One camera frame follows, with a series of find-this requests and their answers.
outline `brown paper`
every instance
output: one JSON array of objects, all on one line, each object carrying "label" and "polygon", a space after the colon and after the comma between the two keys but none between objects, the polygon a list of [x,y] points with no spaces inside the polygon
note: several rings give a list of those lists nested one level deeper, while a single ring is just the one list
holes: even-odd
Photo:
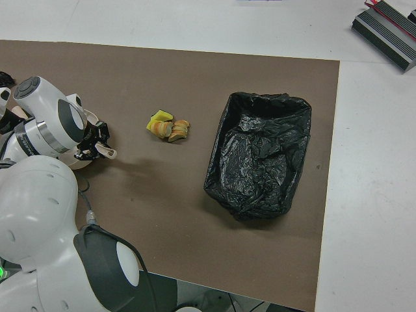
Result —
[{"label": "brown paper", "polygon": [[[312,311],[339,62],[105,45],[0,41],[17,82],[39,75],[109,124],[114,161],[81,172],[101,226],[142,253],[150,271]],[[288,214],[238,222],[203,191],[232,92],[288,93],[312,106],[304,172]],[[146,130],[158,109],[191,123],[186,140]],[[79,202],[77,225],[85,222]]]}]

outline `brown table surface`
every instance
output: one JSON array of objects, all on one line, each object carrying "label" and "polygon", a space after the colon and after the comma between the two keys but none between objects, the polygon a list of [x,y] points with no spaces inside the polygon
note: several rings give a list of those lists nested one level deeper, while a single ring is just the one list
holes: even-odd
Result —
[{"label": "brown table surface", "polygon": [[[339,62],[105,45],[0,41],[18,83],[40,75],[109,124],[114,161],[81,172],[99,223],[133,243],[150,271],[312,311]],[[304,172],[291,211],[238,222],[203,191],[232,92],[288,93],[312,106]],[[145,126],[158,109],[191,123],[169,144]],[[80,201],[77,225],[84,224]]]}]

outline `white table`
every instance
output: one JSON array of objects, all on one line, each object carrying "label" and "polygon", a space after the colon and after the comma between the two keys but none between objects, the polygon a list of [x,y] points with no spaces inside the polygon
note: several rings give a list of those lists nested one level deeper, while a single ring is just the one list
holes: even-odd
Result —
[{"label": "white table", "polygon": [[[405,15],[416,8],[388,2]],[[316,311],[415,310],[416,69],[402,75],[350,30],[363,0],[0,0],[0,7],[0,39],[341,60]]]}]

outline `bin lined with black bag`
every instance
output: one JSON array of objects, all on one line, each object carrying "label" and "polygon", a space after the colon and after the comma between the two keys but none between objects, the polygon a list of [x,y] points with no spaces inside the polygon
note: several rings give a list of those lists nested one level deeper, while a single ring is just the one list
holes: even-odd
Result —
[{"label": "bin lined with black bag", "polygon": [[230,95],[204,190],[237,220],[287,213],[304,165],[311,106],[287,94]]}]

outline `red wire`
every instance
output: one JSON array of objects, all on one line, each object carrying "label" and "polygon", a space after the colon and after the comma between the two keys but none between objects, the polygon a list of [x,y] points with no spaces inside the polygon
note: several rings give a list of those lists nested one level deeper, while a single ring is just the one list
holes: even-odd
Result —
[{"label": "red wire", "polygon": [[406,33],[411,39],[413,39],[414,41],[416,41],[416,37],[414,37],[414,35],[412,35],[410,32],[408,32],[407,30],[405,30],[398,23],[396,23],[395,21],[393,21],[389,16],[385,15],[377,6],[372,5],[371,3],[368,3],[367,0],[364,2],[364,4],[367,5],[369,8],[372,8],[373,10],[375,10],[377,13],[379,13],[381,16],[383,16],[385,19],[387,19],[394,26],[396,26],[397,28],[399,28],[402,32]]}]

